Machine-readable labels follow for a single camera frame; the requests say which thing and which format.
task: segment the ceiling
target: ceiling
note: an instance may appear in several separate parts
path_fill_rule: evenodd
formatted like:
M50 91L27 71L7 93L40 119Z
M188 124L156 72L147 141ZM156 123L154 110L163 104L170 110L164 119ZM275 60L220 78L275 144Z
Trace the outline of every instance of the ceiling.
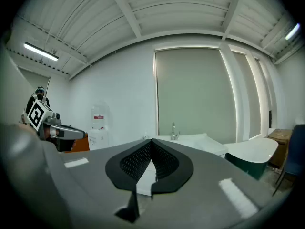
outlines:
M146 39L210 34L251 45L280 63L300 47L300 33L279 0L27 0L7 43L19 62L73 78L101 57ZM29 42L57 62L23 47Z

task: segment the white tape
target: white tape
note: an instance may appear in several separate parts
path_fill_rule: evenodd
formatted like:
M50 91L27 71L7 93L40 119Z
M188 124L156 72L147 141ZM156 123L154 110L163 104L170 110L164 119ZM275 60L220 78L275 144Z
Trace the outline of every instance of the white tape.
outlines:
M71 168L71 167L80 166L80 165L83 165L86 163L89 163L89 161L86 158L81 158L78 160L66 162L65 166L66 166L66 168Z
M219 186L243 219L247 219L258 212L258 208L238 188L232 178L220 181Z

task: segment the wooden cabinet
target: wooden cabinet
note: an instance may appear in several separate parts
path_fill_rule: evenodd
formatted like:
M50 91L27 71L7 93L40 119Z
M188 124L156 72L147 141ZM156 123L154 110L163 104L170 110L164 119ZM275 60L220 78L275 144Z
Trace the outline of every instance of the wooden cabinet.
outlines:
M278 147L269 163L276 167L282 168L284 165L285 159L288 154L288 145L291 137L292 130L286 129L275 129L268 138L273 139L278 142Z

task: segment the faucet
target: faucet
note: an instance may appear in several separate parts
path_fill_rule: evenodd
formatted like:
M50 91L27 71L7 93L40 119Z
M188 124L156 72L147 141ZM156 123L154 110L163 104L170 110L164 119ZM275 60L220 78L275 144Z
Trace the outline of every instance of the faucet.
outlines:
M171 140L178 140L179 135L180 135L180 132L178 133L178 135L175 134L175 123L173 122Z

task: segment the blue chair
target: blue chair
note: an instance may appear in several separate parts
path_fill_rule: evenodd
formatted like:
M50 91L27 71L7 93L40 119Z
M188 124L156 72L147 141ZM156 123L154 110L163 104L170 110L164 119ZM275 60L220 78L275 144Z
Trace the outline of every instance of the blue chair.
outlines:
M296 125L292 131L289 146L288 146L288 157L285 162L285 166L280 174L278 183L273 195L280 187L286 173L299 176L304 167L305 163L305 125Z

